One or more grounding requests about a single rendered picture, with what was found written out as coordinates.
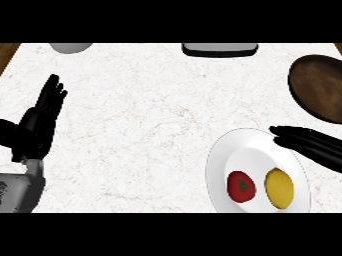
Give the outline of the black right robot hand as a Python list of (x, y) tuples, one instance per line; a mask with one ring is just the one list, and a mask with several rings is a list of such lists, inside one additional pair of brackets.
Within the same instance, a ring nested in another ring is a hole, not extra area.
[(342, 140), (313, 129), (271, 126), (274, 143), (296, 151), (323, 167), (342, 174)]

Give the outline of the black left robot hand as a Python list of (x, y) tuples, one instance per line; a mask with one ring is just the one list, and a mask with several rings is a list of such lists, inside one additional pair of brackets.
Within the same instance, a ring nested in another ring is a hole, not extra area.
[(0, 145), (11, 149), (11, 161), (42, 160), (53, 143), (56, 120), (67, 91), (51, 74), (42, 86), (35, 106), (31, 107), (14, 124), (0, 119)]

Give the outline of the pale grey round object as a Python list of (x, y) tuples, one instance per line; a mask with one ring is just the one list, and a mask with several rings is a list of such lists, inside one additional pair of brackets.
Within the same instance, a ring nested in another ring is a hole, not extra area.
[(51, 43), (51, 48), (62, 54), (75, 54), (91, 47), (91, 43)]

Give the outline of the yellow lemon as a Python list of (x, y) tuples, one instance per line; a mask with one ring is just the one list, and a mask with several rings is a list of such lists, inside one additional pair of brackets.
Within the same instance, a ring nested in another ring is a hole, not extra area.
[(293, 200), (295, 190), (292, 179), (279, 168), (268, 171), (264, 185), (271, 205), (277, 209), (286, 209)]

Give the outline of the dark brown pan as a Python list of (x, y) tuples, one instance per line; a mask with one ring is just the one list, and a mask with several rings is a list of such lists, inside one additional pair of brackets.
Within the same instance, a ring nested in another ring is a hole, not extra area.
[(302, 109), (317, 119), (342, 124), (342, 60), (326, 55), (299, 57), (289, 68), (287, 85)]

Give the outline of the white plate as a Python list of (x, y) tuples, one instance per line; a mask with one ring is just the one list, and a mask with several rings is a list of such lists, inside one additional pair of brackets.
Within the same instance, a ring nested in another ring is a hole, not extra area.
[[(293, 213), (310, 211), (310, 188), (302, 165), (289, 149), (273, 141), (274, 136), (256, 129), (239, 128), (217, 140), (205, 168), (206, 188), (218, 212)], [(265, 175), (279, 168), (293, 183), (293, 200), (286, 209), (277, 209), (265, 193)], [(227, 178), (233, 171), (242, 171), (255, 183), (253, 198), (237, 203), (227, 193)]]

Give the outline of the red tomato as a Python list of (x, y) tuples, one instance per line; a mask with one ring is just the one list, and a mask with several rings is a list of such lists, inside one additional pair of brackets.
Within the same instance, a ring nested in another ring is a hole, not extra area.
[(227, 176), (227, 194), (236, 203), (245, 203), (255, 197), (256, 187), (252, 179), (242, 171), (233, 171)]

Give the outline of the grey and black appliance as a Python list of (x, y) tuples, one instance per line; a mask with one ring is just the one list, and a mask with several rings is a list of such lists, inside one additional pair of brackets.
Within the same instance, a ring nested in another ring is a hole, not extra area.
[(193, 57), (231, 58), (252, 56), (258, 50), (256, 43), (183, 43), (183, 53)]

